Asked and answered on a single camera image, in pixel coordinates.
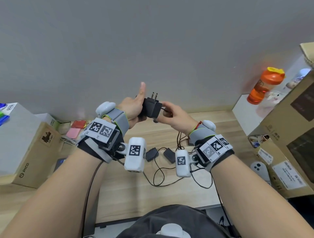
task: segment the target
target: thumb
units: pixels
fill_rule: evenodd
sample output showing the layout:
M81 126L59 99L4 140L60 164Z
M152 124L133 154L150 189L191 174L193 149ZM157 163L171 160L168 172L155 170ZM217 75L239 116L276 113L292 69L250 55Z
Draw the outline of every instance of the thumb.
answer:
M139 92L135 100L141 101L143 103L146 94L146 84L141 82L141 87L139 88Z
M172 120L173 120L173 118L166 117L164 115L159 115L157 118L158 122L163 123L163 124L167 124L167 125L170 125Z

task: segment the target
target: power adapter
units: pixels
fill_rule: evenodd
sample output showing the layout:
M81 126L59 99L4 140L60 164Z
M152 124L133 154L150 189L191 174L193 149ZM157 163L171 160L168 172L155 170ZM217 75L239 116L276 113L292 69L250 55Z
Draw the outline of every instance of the power adapter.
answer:
M153 92L151 98L149 97L144 98L143 109L141 113L139 114L139 117L146 116L153 119L156 119L158 117L161 107L162 107L162 103L156 100L157 95L158 93L156 93L155 99L153 99L154 97L154 92Z

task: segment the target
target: gray wall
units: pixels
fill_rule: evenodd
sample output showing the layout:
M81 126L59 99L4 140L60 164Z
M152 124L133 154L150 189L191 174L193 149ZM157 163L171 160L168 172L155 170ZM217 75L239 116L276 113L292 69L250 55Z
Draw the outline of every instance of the gray wall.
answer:
M141 81L191 110L233 105L314 41L313 0L4 0L0 102L92 118Z

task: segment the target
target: wooden desk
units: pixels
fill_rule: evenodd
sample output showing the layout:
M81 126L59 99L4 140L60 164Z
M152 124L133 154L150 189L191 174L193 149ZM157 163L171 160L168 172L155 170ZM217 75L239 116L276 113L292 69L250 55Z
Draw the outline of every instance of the wooden desk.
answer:
M191 113L197 121L211 120L216 126L216 132L222 134L233 145L236 155L247 165L254 161L252 147L242 131L232 111L213 111ZM144 137L147 149L156 147L176 148L177 132L170 126L155 124L151 119L137 124L125 136L127 142L131 137ZM73 147L64 146L62 156L69 154ZM156 159L158 165L174 167L163 157L163 150ZM157 170L156 164L145 163L144 172L153 181ZM168 184L178 179L176 170L164 170L165 181ZM194 173L196 181L204 186L211 182L210 174L200 170ZM156 175L156 182L161 181L161 173ZM21 205L34 194L34 191L1 194L0 195L0 232L6 227ZM118 162L111 162L100 189L96 223L127 219L142 216L149 211L168 204L184 204L195 208L214 207L219 205L214 185L210 189L199 187L192 178L184 178L168 187L153 187L143 174L130 173Z

